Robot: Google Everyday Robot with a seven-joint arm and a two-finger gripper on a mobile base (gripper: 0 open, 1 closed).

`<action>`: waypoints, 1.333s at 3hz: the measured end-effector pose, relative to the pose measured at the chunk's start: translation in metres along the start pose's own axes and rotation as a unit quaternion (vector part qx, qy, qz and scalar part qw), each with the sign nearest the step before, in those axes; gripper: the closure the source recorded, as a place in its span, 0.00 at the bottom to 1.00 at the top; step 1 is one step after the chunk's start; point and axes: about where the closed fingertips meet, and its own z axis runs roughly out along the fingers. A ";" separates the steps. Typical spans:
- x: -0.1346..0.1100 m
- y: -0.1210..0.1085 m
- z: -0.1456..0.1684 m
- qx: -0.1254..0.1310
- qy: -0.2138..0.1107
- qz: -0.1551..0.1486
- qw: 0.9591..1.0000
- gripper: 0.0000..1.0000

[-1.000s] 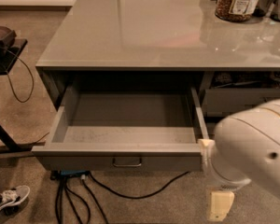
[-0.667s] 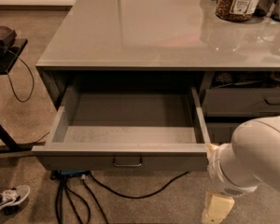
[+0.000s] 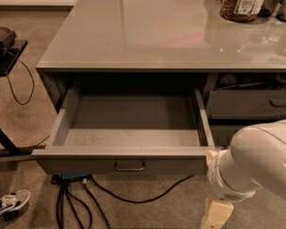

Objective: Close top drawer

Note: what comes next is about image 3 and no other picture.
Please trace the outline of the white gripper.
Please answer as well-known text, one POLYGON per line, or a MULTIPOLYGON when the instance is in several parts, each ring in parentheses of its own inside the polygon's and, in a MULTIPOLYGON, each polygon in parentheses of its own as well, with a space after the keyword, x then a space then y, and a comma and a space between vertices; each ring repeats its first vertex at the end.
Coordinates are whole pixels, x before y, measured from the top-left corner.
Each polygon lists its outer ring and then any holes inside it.
POLYGON ((201 229, 222 229, 234 210, 232 203, 251 198, 256 192, 256 183, 236 162, 230 149, 207 150, 206 163, 207 178, 218 199, 206 198, 201 229))

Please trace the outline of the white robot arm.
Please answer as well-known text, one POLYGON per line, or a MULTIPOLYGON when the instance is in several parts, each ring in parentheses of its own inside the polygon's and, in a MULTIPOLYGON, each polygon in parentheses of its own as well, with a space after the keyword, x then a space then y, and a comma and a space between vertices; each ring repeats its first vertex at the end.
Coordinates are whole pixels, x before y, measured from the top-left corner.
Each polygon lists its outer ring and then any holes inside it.
POLYGON ((286 119, 244 127, 226 150, 208 150, 206 198, 201 229, 221 229, 234 204, 265 188, 286 200, 286 119))

